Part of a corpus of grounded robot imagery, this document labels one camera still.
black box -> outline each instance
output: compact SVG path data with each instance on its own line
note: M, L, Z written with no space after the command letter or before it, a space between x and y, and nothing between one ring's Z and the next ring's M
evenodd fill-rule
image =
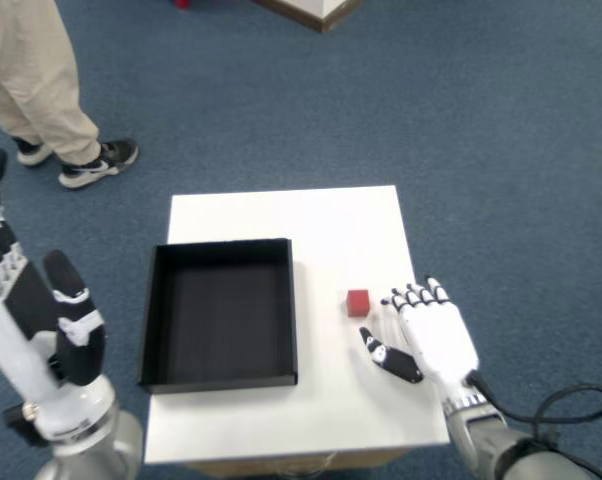
M151 393L296 385L290 240L156 247L142 348Z

black and white sneaker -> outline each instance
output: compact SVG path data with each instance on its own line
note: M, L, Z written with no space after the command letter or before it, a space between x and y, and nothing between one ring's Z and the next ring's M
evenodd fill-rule
M132 165L139 147L132 140L101 144L101 154L86 165L63 164L59 182L67 188L81 188L107 175L117 175Z
M26 167L35 167L40 165L45 162L50 155L52 155L52 149L45 143L40 145L32 145L22 138L17 137L13 137L13 140L19 149L19 152L17 153L17 160L21 165L25 165Z

white tabletop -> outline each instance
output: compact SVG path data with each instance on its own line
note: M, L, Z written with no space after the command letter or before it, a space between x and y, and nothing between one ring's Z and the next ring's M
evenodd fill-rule
M169 243L292 240L299 384L153 395L147 463L206 462L448 441L430 384L412 385L370 360L367 325L407 348L379 299L413 280L393 186L172 198ZM372 312L348 318L349 289L368 289Z

person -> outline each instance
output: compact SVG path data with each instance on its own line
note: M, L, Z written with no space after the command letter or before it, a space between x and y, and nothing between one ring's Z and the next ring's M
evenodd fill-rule
M77 65L54 0L0 0L0 127L32 167L52 153L71 189L116 175L136 160L134 141L99 143L79 105Z

red object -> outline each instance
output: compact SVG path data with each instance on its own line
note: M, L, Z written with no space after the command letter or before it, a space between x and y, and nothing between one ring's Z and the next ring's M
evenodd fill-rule
M348 317L366 317L370 313L367 290L348 290Z

